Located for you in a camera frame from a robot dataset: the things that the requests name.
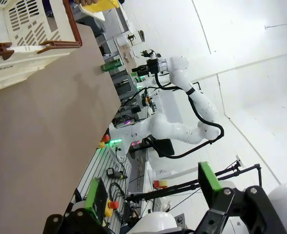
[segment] screw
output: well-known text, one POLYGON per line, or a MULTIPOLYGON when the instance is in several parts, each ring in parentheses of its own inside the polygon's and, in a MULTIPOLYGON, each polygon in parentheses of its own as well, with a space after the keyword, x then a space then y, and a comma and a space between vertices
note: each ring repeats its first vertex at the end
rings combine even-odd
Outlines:
POLYGON ((255 193, 257 192, 257 189, 251 188, 251 189, 250 189, 250 192, 251 192, 252 194, 255 194, 255 193))
POLYGON ((231 194, 230 189, 225 189, 223 192, 224 192, 225 195, 230 195, 231 194))

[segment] human hand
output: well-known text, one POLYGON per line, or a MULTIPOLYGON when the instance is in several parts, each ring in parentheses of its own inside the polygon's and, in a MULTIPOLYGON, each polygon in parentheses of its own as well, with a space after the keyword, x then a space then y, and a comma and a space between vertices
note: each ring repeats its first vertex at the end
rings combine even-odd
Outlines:
POLYGON ((98 0, 75 0, 77 5, 81 4, 82 6, 91 5, 92 3, 97 3, 98 0))

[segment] white plastic crate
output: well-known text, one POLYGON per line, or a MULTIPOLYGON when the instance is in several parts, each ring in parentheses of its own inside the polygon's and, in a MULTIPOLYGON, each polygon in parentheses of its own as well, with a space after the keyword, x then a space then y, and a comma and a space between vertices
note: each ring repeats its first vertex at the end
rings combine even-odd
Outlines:
POLYGON ((68 0, 0 0, 0 89, 82 46, 68 0))

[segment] white robotic arm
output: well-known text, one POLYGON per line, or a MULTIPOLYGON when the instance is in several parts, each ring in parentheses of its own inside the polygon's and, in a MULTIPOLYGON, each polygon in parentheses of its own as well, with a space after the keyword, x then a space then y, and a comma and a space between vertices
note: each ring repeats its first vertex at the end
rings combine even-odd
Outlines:
MULTIPOLYGON (((170 73, 172 84, 184 90, 192 99, 199 115, 208 122, 214 122, 217 110, 211 101, 188 79, 186 69, 188 61, 185 57, 172 57, 161 61, 167 64, 163 71, 170 73)), ((162 113, 156 113, 142 122, 118 129, 110 129, 110 148, 116 152, 119 161, 123 160, 132 142, 152 135, 156 139, 176 139, 189 144, 198 144, 203 139, 214 140, 219 134, 218 128, 199 121, 197 127, 189 127, 182 123, 170 123, 162 113)))

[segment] crate handle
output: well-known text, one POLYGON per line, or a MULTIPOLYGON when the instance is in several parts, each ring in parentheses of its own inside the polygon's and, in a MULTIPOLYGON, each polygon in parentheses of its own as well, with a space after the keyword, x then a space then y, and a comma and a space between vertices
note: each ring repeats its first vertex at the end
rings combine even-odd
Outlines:
POLYGON ((59 41, 59 40, 46 40, 43 43, 39 45, 49 45, 46 48, 40 50, 37 52, 37 54, 41 54, 48 50, 54 50, 54 49, 72 49, 72 48, 80 48, 83 45, 83 42, 81 40, 72 10, 70 6, 69 0, 63 0, 63 5, 65 8, 65 12, 67 14, 67 17, 69 18, 69 23, 75 38, 75 41, 59 41))
POLYGON ((11 45, 11 42, 0 43, 0 56, 2 56, 3 60, 9 59, 15 52, 14 50, 7 50, 11 45))

